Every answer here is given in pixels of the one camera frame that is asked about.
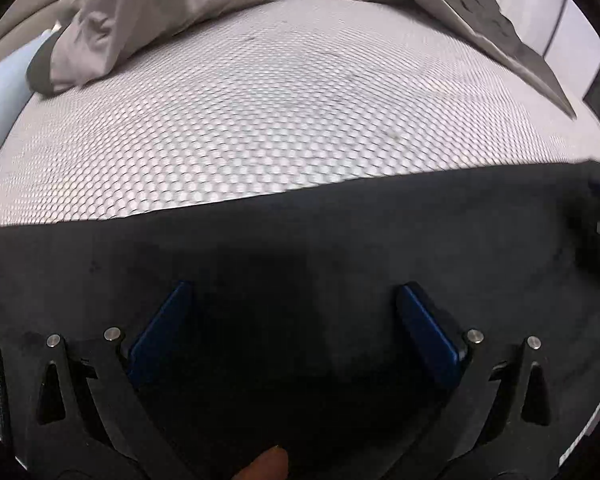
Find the person's left hand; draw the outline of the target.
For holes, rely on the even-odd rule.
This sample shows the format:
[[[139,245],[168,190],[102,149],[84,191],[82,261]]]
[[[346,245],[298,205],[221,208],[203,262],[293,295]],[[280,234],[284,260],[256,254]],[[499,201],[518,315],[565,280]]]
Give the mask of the person's left hand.
[[[235,474],[233,480],[286,480],[287,477],[288,454],[283,448],[273,446]]]

